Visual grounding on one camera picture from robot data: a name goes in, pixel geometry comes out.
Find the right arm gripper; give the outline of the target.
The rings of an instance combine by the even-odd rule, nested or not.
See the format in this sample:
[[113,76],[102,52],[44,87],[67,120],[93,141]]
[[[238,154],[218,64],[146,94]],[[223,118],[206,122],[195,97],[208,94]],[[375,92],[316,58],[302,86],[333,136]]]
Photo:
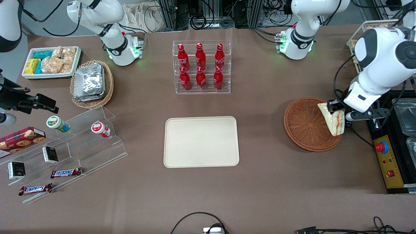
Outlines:
[[[31,90],[27,87],[22,87],[15,82],[5,78],[0,74],[0,108],[1,111],[19,111],[25,114],[31,114],[32,109],[30,107],[21,106],[31,97],[27,93]],[[51,113],[58,114],[59,108],[56,106],[56,101],[43,94],[37,94],[31,97],[32,108],[42,109],[50,111]]]

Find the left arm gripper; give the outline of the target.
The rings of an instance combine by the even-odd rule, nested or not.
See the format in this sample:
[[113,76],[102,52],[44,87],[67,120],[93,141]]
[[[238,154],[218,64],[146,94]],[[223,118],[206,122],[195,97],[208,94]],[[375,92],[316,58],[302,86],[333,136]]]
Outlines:
[[[328,100],[327,109],[329,113],[335,113],[342,110],[342,101],[338,99]],[[390,110],[386,108],[372,109],[369,108],[364,112],[355,111],[351,108],[345,108],[345,120],[348,122],[382,119],[390,115]]]

